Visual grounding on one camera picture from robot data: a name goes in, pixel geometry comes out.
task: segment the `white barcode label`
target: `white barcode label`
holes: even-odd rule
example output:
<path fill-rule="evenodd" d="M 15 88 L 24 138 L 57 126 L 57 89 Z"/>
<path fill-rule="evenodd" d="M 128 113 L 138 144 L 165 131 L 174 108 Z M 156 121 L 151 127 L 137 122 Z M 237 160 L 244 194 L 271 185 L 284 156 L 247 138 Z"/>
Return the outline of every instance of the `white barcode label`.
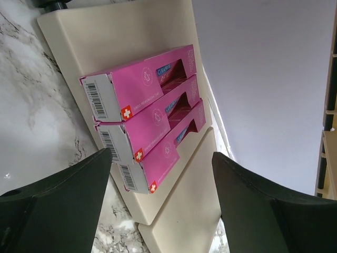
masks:
<path fill-rule="evenodd" d="M 107 119 L 105 108 L 103 107 L 101 96 L 95 83 L 87 83 L 86 90 L 91 101 L 92 108 L 98 119 Z"/>
<path fill-rule="evenodd" d="M 129 190 L 137 191 L 137 187 L 135 185 L 135 182 L 133 181 L 133 178 L 132 178 L 132 175 L 130 173 L 129 167 L 125 166 L 125 165 L 119 165 L 119 168 L 120 168 L 121 175 L 123 177 L 123 181 L 125 183 L 125 186 Z"/>
<path fill-rule="evenodd" d="M 100 136 L 101 136 L 101 140 L 102 140 L 104 146 L 111 150 L 112 160 L 113 161 L 120 161 L 120 157 L 117 153 L 117 150 L 116 150 L 115 145 L 112 141 L 110 133 L 105 132 L 105 131 L 100 131 Z"/>

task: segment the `marble surface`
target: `marble surface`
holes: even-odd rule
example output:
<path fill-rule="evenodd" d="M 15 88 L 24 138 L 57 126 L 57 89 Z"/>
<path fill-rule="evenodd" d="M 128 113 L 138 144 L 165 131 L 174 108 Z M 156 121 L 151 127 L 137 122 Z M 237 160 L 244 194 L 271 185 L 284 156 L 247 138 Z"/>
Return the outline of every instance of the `marble surface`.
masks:
<path fill-rule="evenodd" d="M 85 7 L 123 0 L 74 0 Z M 0 194 L 77 163 L 97 150 L 25 0 L 0 1 Z M 217 146 L 226 153 L 214 125 Z M 112 178 L 92 253 L 148 252 Z M 210 253 L 227 253 L 219 222 Z"/>

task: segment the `gray wall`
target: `gray wall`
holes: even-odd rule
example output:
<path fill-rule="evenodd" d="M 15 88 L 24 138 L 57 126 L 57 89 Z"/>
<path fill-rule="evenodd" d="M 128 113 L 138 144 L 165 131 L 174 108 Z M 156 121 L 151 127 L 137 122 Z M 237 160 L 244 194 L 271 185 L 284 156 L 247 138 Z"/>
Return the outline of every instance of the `gray wall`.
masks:
<path fill-rule="evenodd" d="M 335 0 L 193 0 L 237 161 L 314 194 Z"/>

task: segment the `red square with white cross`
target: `red square with white cross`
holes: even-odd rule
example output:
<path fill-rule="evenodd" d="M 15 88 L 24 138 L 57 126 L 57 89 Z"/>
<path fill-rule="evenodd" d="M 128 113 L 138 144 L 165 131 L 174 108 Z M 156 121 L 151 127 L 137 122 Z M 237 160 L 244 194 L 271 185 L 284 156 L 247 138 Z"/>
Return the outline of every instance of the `red square with white cross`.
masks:
<path fill-rule="evenodd" d="M 133 116 L 132 111 L 131 111 L 131 106 L 129 105 L 123 108 L 121 111 L 122 111 L 122 117 L 124 120 L 128 120 L 129 118 Z"/>
<path fill-rule="evenodd" d="M 150 186 L 150 193 L 154 193 L 157 190 L 157 183 L 154 181 Z"/>
<path fill-rule="evenodd" d="M 143 153 L 143 149 L 139 149 L 136 153 L 135 153 L 135 160 L 136 162 L 140 162 L 143 157 L 144 157 L 144 153 Z"/>

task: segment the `cardboard box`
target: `cardboard box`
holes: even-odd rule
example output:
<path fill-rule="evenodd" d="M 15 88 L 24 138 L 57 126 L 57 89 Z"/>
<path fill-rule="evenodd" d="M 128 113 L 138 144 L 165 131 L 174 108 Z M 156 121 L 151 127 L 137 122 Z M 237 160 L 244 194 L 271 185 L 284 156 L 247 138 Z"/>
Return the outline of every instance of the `cardboard box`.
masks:
<path fill-rule="evenodd" d="M 96 121 L 96 129 L 113 161 L 121 164 L 140 162 L 176 125 L 177 110 L 191 109 L 200 100 L 196 75 L 177 79 L 163 87 L 163 97 L 132 119 L 119 123 Z"/>
<path fill-rule="evenodd" d="M 80 78 L 94 117 L 101 122 L 132 118 L 164 95 L 170 79 L 196 73 L 193 45 Z"/>
<path fill-rule="evenodd" d="M 176 118 L 176 126 L 156 145 L 140 163 L 119 164 L 125 189 L 144 194 L 154 193 L 180 156 L 177 146 L 190 132 L 199 132 L 206 123 L 203 101 L 193 109 L 182 109 L 182 119 Z"/>

